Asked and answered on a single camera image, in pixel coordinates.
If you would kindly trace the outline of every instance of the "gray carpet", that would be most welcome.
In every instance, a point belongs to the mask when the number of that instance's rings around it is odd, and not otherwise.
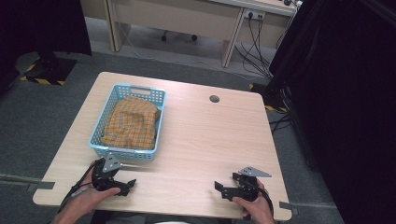
[[[1,175],[42,178],[101,72],[240,91],[249,91],[248,84],[252,82],[209,69],[100,53],[94,53],[93,57],[78,54],[60,57],[78,60],[63,86],[16,80],[13,88],[0,96]],[[20,57],[18,69],[24,71],[35,58],[34,53]],[[268,80],[259,78],[254,82],[265,84]],[[283,116],[273,111],[267,111],[267,115],[269,120]],[[305,165],[292,126],[277,130],[274,140],[290,202],[299,213],[286,223],[343,223],[321,175]],[[56,208],[35,205],[33,192],[26,191],[26,187],[26,184],[0,181],[0,223],[45,223],[54,215]],[[86,216],[79,223],[89,220],[90,216]]]

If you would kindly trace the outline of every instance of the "black curtain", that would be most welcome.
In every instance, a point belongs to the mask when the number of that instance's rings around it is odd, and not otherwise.
[[[270,70],[282,76],[278,86],[290,90],[304,137],[345,223],[388,223],[396,209],[396,26],[386,18],[396,16],[396,7],[391,1],[358,0],[305,0],[303,6],[318,2],[306,47],[288,51],[301,23]],[[372,5],[386,9],[384,14]],[[284,62],[287,54],[291,61]]]

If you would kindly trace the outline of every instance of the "round hole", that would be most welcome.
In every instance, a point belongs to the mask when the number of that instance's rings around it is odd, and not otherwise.
[[[211,95],[209,97],[210,101],[213,103],[218,103],[220,101],[220,98],[217,95]]]

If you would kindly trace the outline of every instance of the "desk leg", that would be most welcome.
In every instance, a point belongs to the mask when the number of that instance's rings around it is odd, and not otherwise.
[[[111,50],[118,52],[131,30],[131,24],[118,22],[117,12],[112,5],[112,0],[105,1],[107,6],[107,26],[110,27],[110,41],[112,43]]]
[[[236,19],[235,27],[233,28],[233,35],[230,40],[221,41],[221,65],[223,67],[228,67],[230,63],[231,56],[233,55],[233,48],[235,47],[235,42],[239,36],[239,31],[242,27],[242,22],[244,21],[245,9],[240,8],[238,18]]]

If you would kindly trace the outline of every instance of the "white desk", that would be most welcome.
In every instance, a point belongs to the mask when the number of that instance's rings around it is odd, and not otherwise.
[[[294,14],[277,0],[107,0],[114,50],[119,51],[131,24],[221,40],[221,64],[228,66],[236,41],[251,42],[247,8],[266,12],[262,46],[274,48]]]

